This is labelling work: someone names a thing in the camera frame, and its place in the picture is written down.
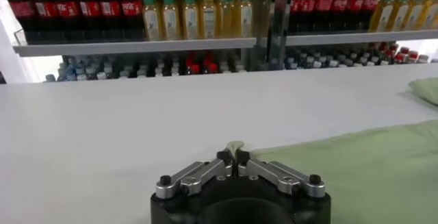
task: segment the table surface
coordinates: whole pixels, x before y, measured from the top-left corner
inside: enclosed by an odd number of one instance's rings
[[[438,119],[438,64],[0,87],[0,223],[149,223],[160,175],[227,142],[290,145]]]

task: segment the coca-cola bottle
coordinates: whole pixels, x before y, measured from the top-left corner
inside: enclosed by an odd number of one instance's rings
[[[290,13],[289,13],[289,33],[293,34],[298,31],[298,11],[300,6],[300,0],[290,0]]]
[[[125,37],[144,39],[142,0],[122,0],[122,9],[127,24]]]
[[[62,23],[54,0],[34,0],[43,41],[62,40]]]
[[[313,10],[315,0],[300,0],[298,8],[298,31],[311,32],[313,30]]]
[[[38,40],[39,26],[35,5],[31,0],[8,0],[15,18],[25,32],[26,41],[34,44]]]
[[[315,3],[315,12],[314,16],[314,24],[315,31],[317,32],[326,32],[329,30],[329,14],[332,6],[333,0],[316,0]]]
[[[105,17],[105,36],[123,37],[123,14],[120,0],[101,0],[101,9]]]
[[[362,10],[363,0],[348,0],[346,9],[346,30],[357,31],[362,29]]]
[[[78,0],[55,0],[67,40],[83,40],[81,11]]]
[[[102,39],[104,25],[99,0],[79,0],[79,5],[84,20],[86,38]]]

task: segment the metal shelf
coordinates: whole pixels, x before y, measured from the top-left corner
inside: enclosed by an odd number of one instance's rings
[[[160,51],[191,51],[253,48],[256,38],[225,38],[206,40],[176,40],[157,42],[102,42],[62,45],[17,45],[21,57],[48,55],[92,55],[110,53],[153,53]]]
[[[438,38],[438,30],[414,31],[414,32],[380,32],[380,33],[357,33],[357,34],[325,34],[325,35],[299,35],[288,36],[286,46],[300,45],[336,45],[354,44],[361,42],[421,40]]]

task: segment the red label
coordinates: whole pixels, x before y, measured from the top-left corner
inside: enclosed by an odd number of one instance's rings
[[[79,5],[84,16],[100,16],[102,14],[101,7],[96,1],[82,1]]]
[[[319,11],[329,11],[333,0],[316,0],[315,8]]]
[[[347,8],[348,0],[333,0],[332,11],[343,12]]]
[[[361,10],[363,5],[363,0],[348,0],[347,9],[353,11]]]
[[[56,3],[56,8],[60,13],[60,16],[69,17],[79,15],[79,8],[74,1],[66,1],[62,3]]]
[[[142,11],[142,2],[141,0],[122,1],[122,9],[125,16],[138,15]]]
[[[302,12],[312,12],[315,8],[315,0],[300,0],[299,10]]]
[[[362,8],[364,10],[374,10],[377,6],[378,0],[363,0]]]
[[[57,8],[55,3],[35,3],[36,10],[38,14],[42,17],[53,17],[58,16]]]
[[[12,12],[16,17],[33,16],[35,7],[30,1],[13,1],[9,2]]]
[[[101,8],[104,16],[120,16],[120,4],[118,1],[102,1]]]

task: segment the green towel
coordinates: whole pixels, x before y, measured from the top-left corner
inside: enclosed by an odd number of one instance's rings
[[[438,105],[438,78],[419,79],[409,83],[418,96]]]
[[[438,223],[438,121],[251,154],[321,175],[333,224]]]

